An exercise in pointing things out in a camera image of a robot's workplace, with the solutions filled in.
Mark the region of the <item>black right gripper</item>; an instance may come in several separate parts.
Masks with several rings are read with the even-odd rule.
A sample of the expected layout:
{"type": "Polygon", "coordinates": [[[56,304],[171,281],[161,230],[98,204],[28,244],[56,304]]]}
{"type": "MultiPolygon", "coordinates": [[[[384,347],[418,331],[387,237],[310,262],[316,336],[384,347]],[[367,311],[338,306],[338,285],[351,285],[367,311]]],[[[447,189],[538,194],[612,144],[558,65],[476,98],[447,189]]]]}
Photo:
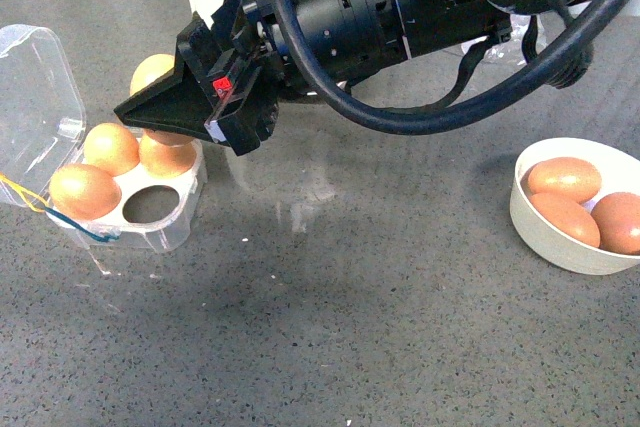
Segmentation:
{"type": "Polygon", "coordinates": [[[224,0],[210,23],[194,13],[177,36],[175,67],[119,104],[126,126],[231,148],[260,147],[275,129],[282,62],[259,33],[254,0],[224,0]]]}

